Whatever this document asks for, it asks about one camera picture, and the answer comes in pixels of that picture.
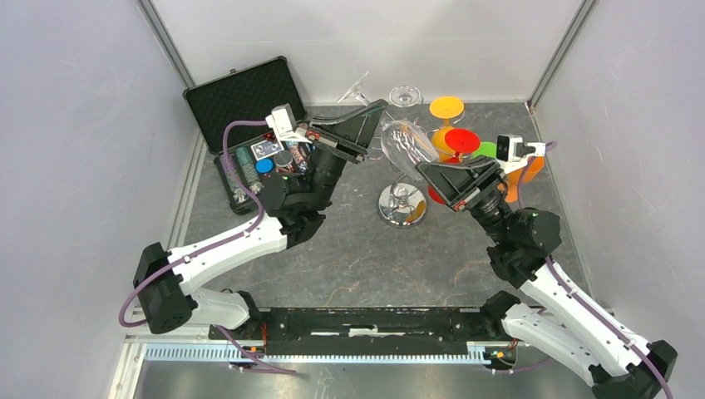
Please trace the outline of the green plastic wine glass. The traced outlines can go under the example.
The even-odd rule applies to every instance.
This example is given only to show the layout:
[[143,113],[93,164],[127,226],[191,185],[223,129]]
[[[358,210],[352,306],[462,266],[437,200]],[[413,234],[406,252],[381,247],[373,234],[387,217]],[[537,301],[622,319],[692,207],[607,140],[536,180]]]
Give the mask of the green plastic wine glass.
[[472,153],[474,158],[478,156],[485,156],[489,158],[496,158],[496,143],[489,141],[482,141],[477,150]]

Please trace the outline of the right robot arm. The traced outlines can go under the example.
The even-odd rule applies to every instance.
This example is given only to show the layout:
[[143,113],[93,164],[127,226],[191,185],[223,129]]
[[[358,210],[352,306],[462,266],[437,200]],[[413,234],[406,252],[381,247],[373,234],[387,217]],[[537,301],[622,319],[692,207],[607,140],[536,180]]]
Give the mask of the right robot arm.
[[541,306],[535,311],[520,296],[499,292],[482,308],[481,331],[536,347],[580,377],[597,398],[672,397],[675,348],[628,328],[568,276],[552,255],[561,243],[557,214],[512,209],[506,202],[505,178],[524,166],[524,160],[479,156],[464,164],[416,167],[448,208],[469,212],[486,232],[495,275]]

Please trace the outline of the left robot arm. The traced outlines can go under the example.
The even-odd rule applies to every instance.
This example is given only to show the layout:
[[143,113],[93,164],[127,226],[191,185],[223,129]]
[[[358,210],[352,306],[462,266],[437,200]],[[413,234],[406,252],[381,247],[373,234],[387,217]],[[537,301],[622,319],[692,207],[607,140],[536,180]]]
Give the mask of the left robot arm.
[[289,105],[273,108],[263,123],[281,141],[312,144],[308,168],[302,174],[272,172],[263,178],[259,194],[247,190],[258,213],[237,227],[179,248],[166,250],[154,243],[143,250],[126,302],[139,301],[150,332],[216,325],[241,338],[254,337],[261,317],[250,296],[208,290],[204,284],[311,239],[325,220],[323,212],[345,165],[364,160],[387,106],[377,100],[343,116],[306,122],[295,121]]

